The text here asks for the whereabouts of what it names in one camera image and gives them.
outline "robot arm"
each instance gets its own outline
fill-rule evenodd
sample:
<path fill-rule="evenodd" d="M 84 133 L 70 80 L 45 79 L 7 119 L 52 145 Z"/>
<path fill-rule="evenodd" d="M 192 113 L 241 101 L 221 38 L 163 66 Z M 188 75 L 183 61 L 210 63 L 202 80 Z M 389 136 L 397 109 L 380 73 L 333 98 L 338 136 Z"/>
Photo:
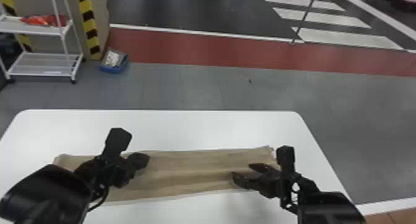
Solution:
<path fill-rule="evenodd" d="M 271 199 L 278 197 L 280 207 L 298 216 L 299 224 L 364 224 L 358 209 L 340 192 L 322 192 L 315 182 L 295 171 L 295 150 L 283 146 L 276 150 L 281 171 L 262 163 L 249 167 L 260 173 L 247 178 L 232 173 L 233 182 L 244 189 L 259 191 Z"/>
<path fill-rule="evenodd" d="M 0 217 L 16 224 L 82 223 L 87 212 L 105 201 L 111 186 L 124 187 L 137 170 L 147 166 L 148 155 L 120 156 L 131 137 L 124 129 L 111 129 L 102 154 L 74 172 L 56 165 L 34 172 L 0 200 Z"/>

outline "beige cloth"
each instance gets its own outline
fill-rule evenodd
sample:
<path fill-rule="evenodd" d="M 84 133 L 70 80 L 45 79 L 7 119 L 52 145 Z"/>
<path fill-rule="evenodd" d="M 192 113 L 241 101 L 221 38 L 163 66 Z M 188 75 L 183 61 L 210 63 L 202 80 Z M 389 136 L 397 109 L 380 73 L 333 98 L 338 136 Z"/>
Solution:
<path fill-rule="evenodd" d="M 230 175 L 232 171 L 255 174 L 248 168 L 249 163 L 266 163 L 279 168 L 272 151 L 271 147 L 188 152 L 142 151 L 150 156 L 147 167 L 138 171 L 126 187 L 111 188 L 107 200 L 136 200 L 237 188 Z M 91 158 L 60 155 L 55 158 L 54 164 L 74 170 Z"/>

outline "hazard stripe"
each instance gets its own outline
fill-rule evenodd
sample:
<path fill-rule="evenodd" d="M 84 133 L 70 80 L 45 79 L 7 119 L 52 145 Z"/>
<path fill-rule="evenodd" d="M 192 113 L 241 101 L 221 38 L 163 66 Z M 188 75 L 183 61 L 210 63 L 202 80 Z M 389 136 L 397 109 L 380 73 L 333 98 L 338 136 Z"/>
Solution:
<path fill-rule="evenodd" d="M 9 15 L 17 16 L 17 11 L 14 5 L 13 0 L 1 0 L 5 11 Z M 20 41 L 27 51 L 32 52 L 32 43 L 27 35 L 19 34 L 17 35 L 17 40 Z"/>
<path fill-rule="evenodd" d="M 87 46 L 91 54 L 91 59 L 99 60 L 101 58 L 100 40 L 98 39 L 97 23 L 92 9 L 92 1 L 78 1 L 79 11 L 83 21 L 82 26 L 87 37 Z"/>

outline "floor marking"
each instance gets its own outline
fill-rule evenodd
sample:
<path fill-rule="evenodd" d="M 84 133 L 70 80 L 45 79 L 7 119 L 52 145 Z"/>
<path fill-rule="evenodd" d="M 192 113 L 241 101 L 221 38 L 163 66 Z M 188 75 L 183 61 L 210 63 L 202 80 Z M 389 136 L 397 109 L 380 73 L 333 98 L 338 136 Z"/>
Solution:
<path fill-rule="evenodd" d="M 145 30 L 145 31 L 153 31 L 153 32 L 186 33 L 186 34 L 214 36 L 214 37 L 242 38 L 242 39 L 262 40 L 262 41 L 282 41 L 282 42 L 291 42 L 292 41 L 292 39 L 289 39 L 289 38 L 259 37 L 259 36 L 252 36 L 252 35 L 203 32 L 203 31 L 183 30 L 183 29 L 175 29 L 175 28 L 157 28 L 157 27 L 125 25 L 125 24 L 110 24 L 110 27 L 111 28 L 131 29 L 131 30 Z M 296 42 L 297 43 L 303 43 L 304 41 L 297 40 Z"/>
<path fill-rule="evenodd" d="M 311 2 L 311 0 L 265 0 L 265 1 L 276 2 L 280 4 L 291 4 L 291 5 L 304 6 L 304 7 L 308 7 Z M 315 1 L 313 3 L 313 7 L 345 11 L 342 7 L 338 6 L 337 4 L 334 4 L 333 2 L 326 2 L 326 1 Z"/>
<path fill-rule="evenodd" d="M 402 32 L 403 34 L 407 35 L 414 41 L 416 41 L 416 31 L 403 23 L 399 22 L 398 20 L 384 14 L 383 12 L 371 7 L 370 5 L 366 4 L 361 0 L 348 0 L 355 4 L 358 7 L 361 7 L 363 10 L 366 10 L 373 16 L 379 18 L 380 20 L 386 22 L 388 25 L 392 26 L 393 28 L 397 29 L 398 31 Z"/>
<path fill-rule="evenodd" d="M 304 41 L 316 43 L 403 50 L 401 46 L 383 36 L 303 28 L 299 32 L 299 37 Z"/>
<path fill-rule="evenodd" d="M 280 16 L 284 19 L 291 20 L 302 20 L 305 12 L 290 10 L 290 9 L 281 9 L 273 8 Z M 325 24 L 335 24 L 335 25 L 345 25 L 345 26 L 354 26 L 361 28 L 371 28 L 368 24 L 364 23 L 356 17 L 348 17 L 344 15 L 331 15 L 331 14 L 322 14 L 317 12 L 309 12 L 306 16 L 306 21 L 308 22 L 317 22 Z"/>
<path fill-rule="evenodd" d="M 416 207 L 416 197 L 357 205 L 357 209 L 363 215 L 386 213 L 414 207 Z"/>

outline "gray floor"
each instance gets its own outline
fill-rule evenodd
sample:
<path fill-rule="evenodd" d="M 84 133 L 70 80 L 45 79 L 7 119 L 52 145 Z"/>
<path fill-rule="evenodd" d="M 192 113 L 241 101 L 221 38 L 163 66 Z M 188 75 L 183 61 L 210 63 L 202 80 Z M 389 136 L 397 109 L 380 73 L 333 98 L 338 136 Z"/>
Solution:
<path fill-rule="evenodd" d="M 0 135 L 29 108 L 294 110 L 354 202 L 416 196 L 414 78 L 163 64 L 110 75 L 86 62 L 77 85 L 24 80 L 0 92 Z"/>

